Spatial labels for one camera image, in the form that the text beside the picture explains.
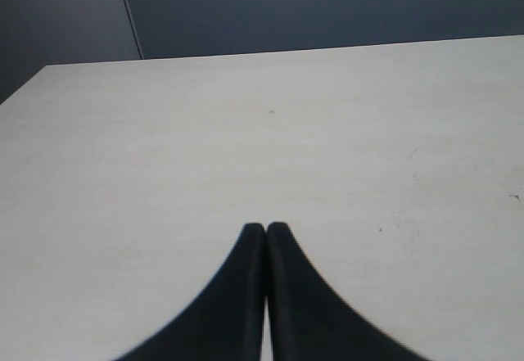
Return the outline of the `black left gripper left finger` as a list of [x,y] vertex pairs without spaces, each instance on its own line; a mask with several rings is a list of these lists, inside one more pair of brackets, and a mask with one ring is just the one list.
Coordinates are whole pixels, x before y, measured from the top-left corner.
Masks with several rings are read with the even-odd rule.
[[259,360],[265,297],[266,232],[247,223],[192,303],[120,359]]

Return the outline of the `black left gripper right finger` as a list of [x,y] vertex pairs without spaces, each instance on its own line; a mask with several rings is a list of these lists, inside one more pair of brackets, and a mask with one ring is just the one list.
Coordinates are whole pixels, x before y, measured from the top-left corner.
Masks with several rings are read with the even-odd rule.
[[310,263],[289,226],[266,232],[275,360],[424,360],[352,309]]

